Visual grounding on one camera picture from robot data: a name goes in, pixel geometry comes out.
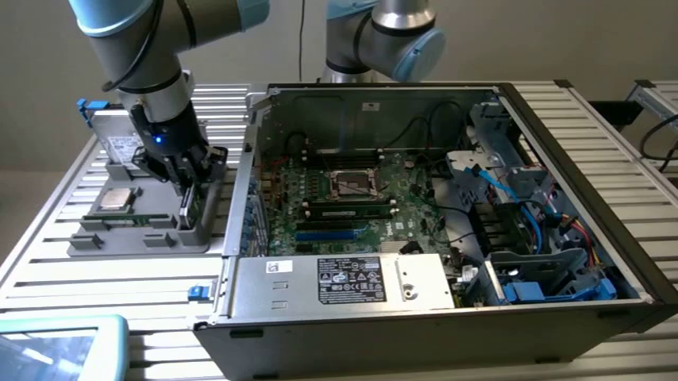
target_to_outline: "processor chip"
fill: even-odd
[[[102,210],[123,210],[131,203],[131,188],[111,188],[106,191],[101,201]]]

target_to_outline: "white wall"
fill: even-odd
[[[183,55],[202,83],[297,81],[301,0],[271,0],[270,20]],[[570,79],[590,98],[633,79],[678,79],[676,0],[432,0],[448,35],[429,79]],[[309,0],[305,80],[325,64],[326,0]],[[79,97],[105,76],[67,0],[0,2],[0,168],[63,170],[89,138]]]

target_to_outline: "tablet screen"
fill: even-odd
[[[77,381],[95,335],[97,329],[0,334],[3,379]]]

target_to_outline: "cable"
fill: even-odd
[[[672,157],[673,152],[678,148],[676,145],[674,145],[673,149],[669,151],[669,155],[666,155],[666,157],[649,155],[648,152],[645,151],[645,145],[648,144],[648,140],[653,137],[653,135],[657,133],[657,131],[660,131],[666,125],[669,125],[670,123],[673,123],[677,120],[678,120],[678,114],[674,115],[673,117],[665,119],[656,127],[653,127],[650,129],[650,131],[648,131],[648,133],[644,135],[644,138],[640,140],[640,154],[646,159],[665,160],[666,162],[678,160],[678,157]]]
[[[465,132],[464,131],[464,128],[465,128],[465,109],[462,108],[461,104],[457,101],[450,101],[450,100],[440,102],[434,106],[434,108],[432,109],[432,112],[429,113],[429,138],[428,138],[428,145],[429,145],[429,147],[430,147],[433,139],[434,139],[434,128],[433,128],[433,126],[434,126],[436,111],[438,111],[441,109],[441,107],[448,106],[448,105],[453,105],[460,110],[460,120],[461,120],[461,126],[460,127],[462,128],[462,131],[460,131],[460,137],[461,137],[461,134]]]
[[[436,205],[433,202],[429,202],[422,196],[420,196],[420,199],[422,200],[422,202],[429,205],[429,206],[433,206],[434,208],[438,208],[438,209],[445,209],[445,210],[454,210],[456,212],[460,212],[462,213],[465,216],[469,217],[469,212],[461,208],[456,208],[454,206],[442,206],[442,205]]]
[[[137,69],[139,68],[139,65],[142,65],[145,58],[147,58],[149,51],[151,50],[153,41],[157,38],[158,26],[161,25],[163,4],[165,4],[165,0],[157,0],[157,6],[154,8],[154,14],[153,14],[153,21],[151,21],[151,25],[150,25],[149,31],[147,31],[147,38],[145,39],[145,42],[142,44],[142,47],[141,47],[139,52],[137,54],[137,57],[133,60],[131,65],[126,70],[126,73],[122,75],[122,77],[117,81],[109,81],[102,86],[102,91],[105,91],[106,93],[111,90],[115,90],[118,87],[121,87],[121,85],[130,79],[130,77],[134,76]]]
[[[461,236],[458,236],[454,240],[450,241],[450,243],[456,243],[458,241],[462,241],[468,236],[474,236],[476,235],[476,232],[470,232],[468,234],[462,234]]]
[[[488,171],[480,171],[478,176],[482,177],[488,182],[496,186],[496,188],[502,189],[514,199],[516,202],[520,202],[517,192],[513,191],[512,187],[506,186],[497,180],[494,177],[490,176],[490,173]],[[537,234],[537,252],[536,254],[540,254],[542,252],[542,231],[540,230],[540,224],[537,223],[537,220],[534,219],[534,216],[530,213],[530,210],[525,206],[521,207],[521,212],[525,214],[528,221],[530,222],[532,227],[536,230]]]
[[[528,217],[528,221],[530,222],[532,227],[534,228],[534,232],[537,235],[537,251],[536,254],[540,254],[542,252],[542,230],[540,229],[540,224],[537,223],[537,220],[534,219],[534,216],[530,213],[530,210],[524,206],[521,208],[521,212]]]
[[[401,132],[401,134],[396,137],[396,139],[393,139],[389,144],[386,144],[384,147],[385,148],[390,148],[394,144],[398,143],[398,141],[404,138],[405,134],[408,133],[408,131],[413,128],[414,126],[414,123],[417,121],[424,121],[424,123],[426,123],[426,125],[429,125],[429,121],[426,120],[425,117],[414,117],[412,120],[410,120],[410,123],[408,124],[408,127],[405,127],[405,130]]]
[[[582,237],[584,237],[584,241],[586,242],[586,251],[588,251],[588,254],[589,254],[589,266],[592,267],[594,265],[594,252],[592,251],[592,238],[589,237],[589,234],[586,233],[586,230],[584,230],[584,228],[577,225],[577,224],[573,224],[573,229],[576,229],[580,234],[582,234]]]
[[[306,21],[306,0],[301,0],[301,23],[299,23],[299,82],[302,81],[302,57],[305,55],[305,21]]]

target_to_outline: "power supply label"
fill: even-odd
[[[321,258],[318,300],[322,304],[386,302],[380,257]]]

